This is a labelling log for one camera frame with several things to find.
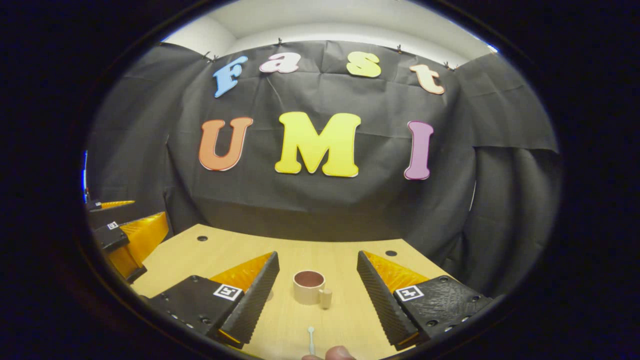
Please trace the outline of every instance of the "hand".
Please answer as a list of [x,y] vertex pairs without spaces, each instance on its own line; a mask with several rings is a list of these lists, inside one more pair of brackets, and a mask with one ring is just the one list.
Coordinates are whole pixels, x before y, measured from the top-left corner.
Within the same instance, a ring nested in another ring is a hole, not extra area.
[[[347,348],[343,347],[342,345],[338,347],[332,347],[327,350],[324,358],[325,360],[356,360],[355,357],[349,354]],[[322,360],[322,358],[315,355],[305,355],[302,357],[302,360]]]

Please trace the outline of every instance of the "peach letter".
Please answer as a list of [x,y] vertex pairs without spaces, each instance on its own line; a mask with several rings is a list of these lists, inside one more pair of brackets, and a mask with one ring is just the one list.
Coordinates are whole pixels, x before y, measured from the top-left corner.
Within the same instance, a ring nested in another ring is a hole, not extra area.
[[439,78],[437,72],[430,70],[427,65],[419,64],[409,67],[409,70],[415,71],[416,75],[418,75],[418,82],[423,89],[427,90],[432,94],[444,94],[444,88],[440,85],[436,85],[433,78]]

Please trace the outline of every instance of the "yellow letter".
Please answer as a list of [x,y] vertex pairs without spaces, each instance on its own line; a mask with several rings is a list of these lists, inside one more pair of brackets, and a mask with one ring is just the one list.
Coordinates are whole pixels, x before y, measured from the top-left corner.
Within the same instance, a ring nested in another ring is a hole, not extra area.
[[380,59],[373,54],[354,51],[347,55],[347,59],[349,59],[349,62],[347,63],[347,70],[349,70],[353,75],[375,78],[382,72],[380,67],[377,66]]
[[294,111],[280,116],[284,125],[282,157],[276,163],[276,171],[297,174],[302,165],[296,160],[298,149],[307,170],[316,172],[327,151],[329,160],[322,171],[329,176],[354,177],[358,167],[353,163],[353,142],[360,117],[354,114],[338,113],[329,119],[322,133],[318,135],[306,113]]

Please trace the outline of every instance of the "letter m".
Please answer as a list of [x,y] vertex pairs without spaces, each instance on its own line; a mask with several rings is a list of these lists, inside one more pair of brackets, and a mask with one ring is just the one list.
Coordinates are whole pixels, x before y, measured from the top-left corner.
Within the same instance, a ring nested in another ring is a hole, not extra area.
[[329,176],[354,177],[358,167],[353,162],[353,143],[360,117],[354,114],[338,113],[329,119],[322,133],[318,135],[311,119],[303,112],[284,113],[280,116],[284,125],[282,157],[275,165],[277,172],[297,174],[302,165],[296,159],[298,149],[307,170],[316,172],[327,151],[329,159],[322,171]]

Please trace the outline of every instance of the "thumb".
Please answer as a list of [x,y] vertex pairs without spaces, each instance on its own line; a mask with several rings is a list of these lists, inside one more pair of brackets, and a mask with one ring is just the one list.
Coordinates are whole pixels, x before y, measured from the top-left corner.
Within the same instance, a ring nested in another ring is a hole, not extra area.
[[326,360],[355,360],[355,357],[351,356],[346,347],[342,345],[339,347],[332,347],[327,350],[325,355]]

